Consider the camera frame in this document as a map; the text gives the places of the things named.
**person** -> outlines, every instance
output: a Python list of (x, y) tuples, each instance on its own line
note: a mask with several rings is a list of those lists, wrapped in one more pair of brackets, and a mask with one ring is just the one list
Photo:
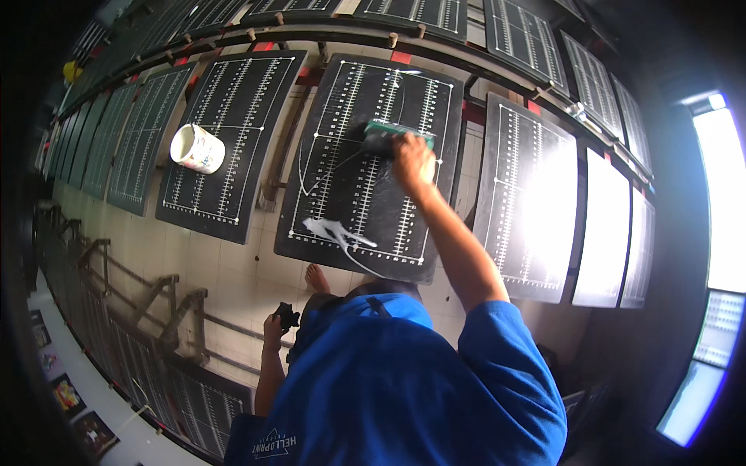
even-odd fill
[(317, 291), (280, 362), (264, 323), (256, 416), (231, 426), (226, 465), (554, 465), (567, 436), (560, 393), (502, 277), (433, 184), (435, 156), (411, 133), (392, 170), (430, 228), (466, 311), (458, 351), (432, 330), (416, 286), (376, 280)]

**colorful printed picture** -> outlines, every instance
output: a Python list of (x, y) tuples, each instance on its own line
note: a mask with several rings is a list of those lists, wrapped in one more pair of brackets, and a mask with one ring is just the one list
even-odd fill
[(111, 429), (104, 424), (104, 421), (95, 412), (89, 412), (78, 419), (72, 425), (72, 428), (98, 459), (101, 459), (111, 447), (119, 443), (119, 439), (114, 437)]
[(39, 350), (39, 362), (42, 364), (46, 379), (52, 381), (65, 374), (65, 366), (62, 364), (57, 348), (49, 344)]
[(46, 327), (39, 325), (38, 327), (34, 327), (33, 330), (34, 338), (37, 340), (39, 348), (43, 348), (51, 343), (51, 338), (49, 338), (49, 332), (46, 331)]
[(83, 403), (78, 391), (72, 386), (67, 374), (53, 380), (51, 387), (54, 397), (57, 398), (68, 419), (73, 419), (86, 408), (86, 404)]
[(44, 319), (42, 318), (42, 312), (38, 309), (31, 311), (31, 325), (44, 325)]

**forearm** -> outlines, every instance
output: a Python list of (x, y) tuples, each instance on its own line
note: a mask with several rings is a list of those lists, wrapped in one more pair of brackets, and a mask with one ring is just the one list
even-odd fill
[(445, 273), (466, 313), (485, 301), (510, 301), (495, 262), (436, 186), (423, 186), (413, 200), (430, 228)]
[(285, 381), (285, 370), (280, 361), (279, 348), (265, 347), (262, 350), (262, 368), (254, 396), (254, 413), (257, 416), (268, 417), (275, 401), (275, 395)]

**person's arm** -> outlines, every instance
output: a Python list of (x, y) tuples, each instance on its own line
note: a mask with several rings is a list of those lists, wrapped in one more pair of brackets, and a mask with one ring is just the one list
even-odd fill
[(262, 348), (262, 368), (254, 395), (254, 413), (267, 418), (272, 410), (272, 403), (282, 382), (285, 381), (285, 370), (280, 361), (280, 316), (273, 318), (270, 314), (264, 321), (264, 347)]
[(404, 134), (395, 140), (394, 152), (394, 175), (430, 228), (445, 273), (466, 313), (486, 301), (510, 302), (492, 258), (433, 184), (435, 154), (424, 139)]

